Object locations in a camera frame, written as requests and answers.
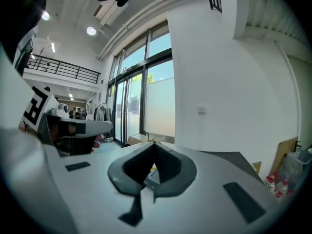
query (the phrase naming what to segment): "window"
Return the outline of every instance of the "window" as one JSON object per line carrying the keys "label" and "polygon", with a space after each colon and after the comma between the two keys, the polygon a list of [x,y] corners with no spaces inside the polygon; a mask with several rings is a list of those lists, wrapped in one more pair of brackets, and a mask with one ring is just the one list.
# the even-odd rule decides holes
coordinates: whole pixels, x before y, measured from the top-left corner
{"label": "window", "polygon": [[136,134],[174,143],[175,82],[168,24],[149,29],[115,57],[107,106],[119,144]]}

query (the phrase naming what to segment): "sky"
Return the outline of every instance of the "sky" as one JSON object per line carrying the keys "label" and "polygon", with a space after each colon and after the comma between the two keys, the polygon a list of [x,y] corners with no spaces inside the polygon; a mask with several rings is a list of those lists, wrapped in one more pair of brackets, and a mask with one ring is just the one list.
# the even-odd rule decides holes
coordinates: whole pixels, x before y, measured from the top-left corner
{"label": "sky", "polygon": [[[170,42],[170,34],[166,34],[164,36],[161,36],[150,43],[150,54],[149,56],[153,56],[161,51],[164,51],[168,48],[171,48],[171,42]],[[133,65],[136,65],[140,61],[144,60],[144,54],[145,54],[145,46],[135,51],[133,54],[128,56],[123,62],[122,62],[122,69],[124,68],[130,68]],[[160,65],[157,65],[155,67],[152,67],[148,70],[149,74],[153,74],[153,80],[163,80],[168,79],[174,76],[174,69],[173,69],[173,62],[168,61],[165,63],[162,63]]]}

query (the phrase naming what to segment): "black rubber pad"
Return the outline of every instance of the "black rubber pad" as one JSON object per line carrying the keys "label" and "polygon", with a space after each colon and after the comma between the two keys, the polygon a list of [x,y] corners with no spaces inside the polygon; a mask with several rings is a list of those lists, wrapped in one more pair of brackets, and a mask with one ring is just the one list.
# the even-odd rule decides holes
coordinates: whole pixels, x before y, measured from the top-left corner
{"label": "black rubber pad", "polygon": [[234,204],[250,224],[265,214],[265,210],[236,182],[223,185]]}
{"label": "black rubber pad", "polygon": [[77,164],[73,164],[73,165],[68,165],[65,167],[66,167],[67,171],[71,172],[71,171],[78,170],[78,169],[81,169],[81,168],[84,168],[87,166],[90,166],[90,164],[88,162],[82,162],[82,163],[77,163]]}

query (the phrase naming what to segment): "fluorescent light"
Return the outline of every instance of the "fluorescent light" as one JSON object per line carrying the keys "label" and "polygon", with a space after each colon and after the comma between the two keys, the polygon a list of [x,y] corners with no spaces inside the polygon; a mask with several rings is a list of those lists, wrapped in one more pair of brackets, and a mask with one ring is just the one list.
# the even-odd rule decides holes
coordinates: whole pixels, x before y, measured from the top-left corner
{"label": "fluorescent light", "polygon": [[47,11],[44,11],[41,15],[41,18],[45,21],[48,21],[50,19],[50,14]]}
{"label": "fluorescent light", "polygon": [[54,48],[54,43],[53,42],[51,43],[51,46],[52,46],[53,53],[55,53],[55,48]]}
{"label": "fluorescent light", "polygon": [[96,31],[96,29],[94,27],[88,27],[87,28],[87,33],[89,35],[91,35],[91,36],[94,36],[97,33],[97,31]]}

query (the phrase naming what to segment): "ceiling light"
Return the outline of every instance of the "ceiling light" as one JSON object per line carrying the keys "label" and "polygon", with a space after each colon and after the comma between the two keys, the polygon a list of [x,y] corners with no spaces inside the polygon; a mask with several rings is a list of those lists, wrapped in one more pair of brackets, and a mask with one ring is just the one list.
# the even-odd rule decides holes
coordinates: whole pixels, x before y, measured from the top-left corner
{"label": "ceiling light", "polygon": [[41,18],[42,18],[43,20],[45,20],[45,21],[48,21],[48,20],[50,19],[50,14],[49,14],[49,12],[44,11],[44,12],[42,13]]}
{"label": "ceiling light", "polygon": [[96,29],[94,27],[88,27],[87,28],[87,33],[89,35],[91,35],[91,36],[94,36],[97,33],[97,31],[96,31]]}
{"label": "ceiling light", "polygon": [[53,53],[55,53],[55,48],[54,48],[54,43],[53,42],[51,43],[51,46],[52,46]]}

